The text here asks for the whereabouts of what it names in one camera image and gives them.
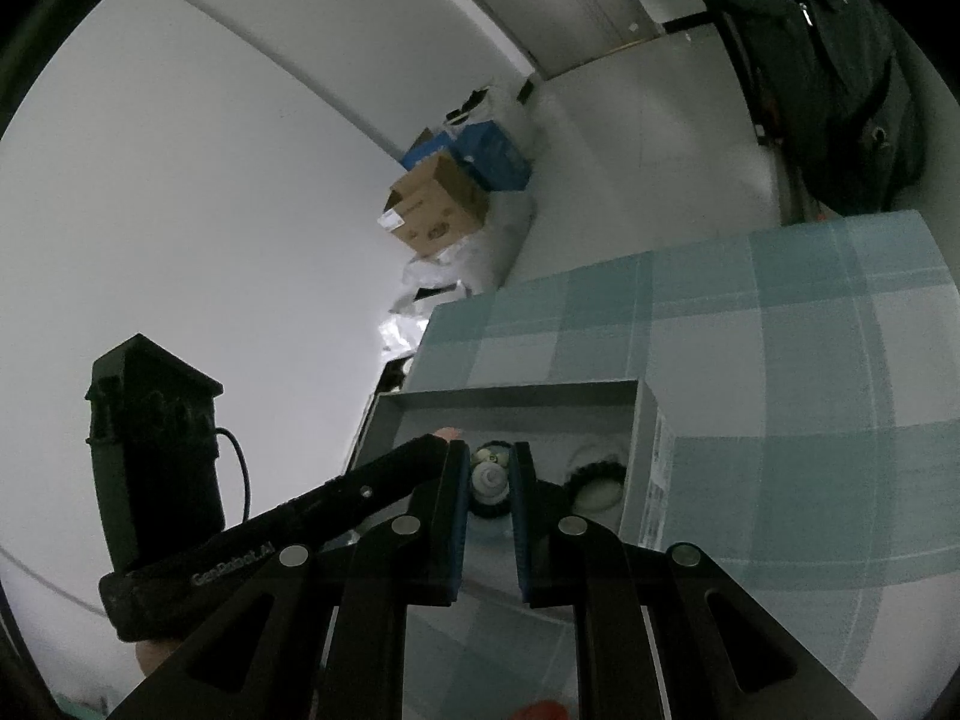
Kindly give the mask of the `left hand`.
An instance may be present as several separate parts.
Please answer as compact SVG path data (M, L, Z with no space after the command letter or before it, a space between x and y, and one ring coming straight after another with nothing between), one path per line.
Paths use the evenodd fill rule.
M151 676L166 660L182 647L179 640L140 640L135 644L135 656L145 678Z

